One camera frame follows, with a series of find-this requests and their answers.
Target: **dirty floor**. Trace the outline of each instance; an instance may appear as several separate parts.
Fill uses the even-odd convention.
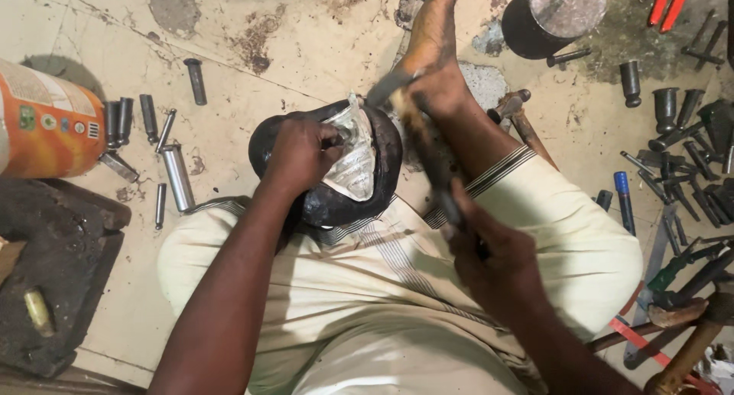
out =
[[[152,94],[159,126],[165,111],[178,109],[171,138],[183,145],[194,195],[203,203],[253,192],[258,178],[245,147],[263,119],[318,108],[351,89],[366,93],[403,52],[421,1],[0,0],[6,21],[0,24],[0,58],[80,83],[101,99]],[[509,89],[531,90],[528,118],[561,172],[590,196],[601,189],[613,192],[612,174],[628,172],[637,237],[647,257],[662,204],[640,186],[619,151],[637,153],[656,135],[652,90],[702,88],[704,102],[734,98],[729,66],[695,72],[694,62],[678,51],[708,9],[717,10],[717,19],[724,17],[725,0],[688,0],[665,36],[645,27],[647,4],[609,0],[602,23],[569,47],[591,46],[592,55],[554,68],[521,59],[503,44],[499,23],[508,1],[457,4],[458,54],[472,90],[485,109]],[[182,62],[191,57],[203,60],[206,106],[192,98]],[[625,108],[619,85],[618,64],[630,59],[641,64],[643,103],[636,109]],[[167,177],[148,145],[137,102],[134,117],[132,142],[120,154],[140,171],[138,183],[127,184],[105,166],[71,179],[133,211],[76,365],[145,387],[174,322],[156,278],[156,254],[179,215],[169,198],[164,229],[154,230],[156,185]],[[683,151],[680,145],[672,149]],[[409,156],[397,193],[420,212],[430,207],[425,175]],[[610,214],[619,219],[617,204],[615,199]],[[734,232],[680,215],[691,238]],[[687,269],[672,288],[703,263]],[[664,352],[673,355],[678,347],[680,339]],[[623,349],[617,345],[601,355],[639,385],[660,370],[647,361],[627,371],[621,366]]]

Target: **orange canister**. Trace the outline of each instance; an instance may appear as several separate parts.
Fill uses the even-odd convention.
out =
[[[102,102],[69,81],[0,59],[0,177],[72,177],[104,152]]]

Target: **red pliers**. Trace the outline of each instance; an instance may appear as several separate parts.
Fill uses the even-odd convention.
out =
[[[649,26],[655,26],[656,24],[658,24],[658,22],[660,22],[660,18],[663,16],[663,10],[665,9],[665,5],[667,4],[667,2],[668,0],[655,0],[655,3],[653,4],[653,10],[650,12],[650,18],[647,20],[647,24]],[[660,25],[661,34],[665,34],[666,32],[670,31],[670,28],[673,28],[675,19],[678,18],[678,14],[680,14],[680,9],[683,8],[684,2],[685,0],[670,1],[668,13],[665,15],[663,24]]]

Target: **blue marker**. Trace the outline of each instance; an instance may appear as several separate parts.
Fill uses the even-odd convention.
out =
[[[622,212],[622,226],[630,232],[632,236],[635,233],[635,221],[632,215],[632,202],[630,202],[630,187],[627,184],[627,173],[614,173],[614,187],[617,188],[617,196],[619,197],[619,210]]]

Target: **bare foot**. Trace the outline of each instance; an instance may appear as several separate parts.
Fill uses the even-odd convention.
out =
[[[408,52],[398,63],[406,72],[426,70],[408,91],[434,119],[450,117],[471,96],[456,60],[454,5],[456,0],[426,0],[413,22]]]

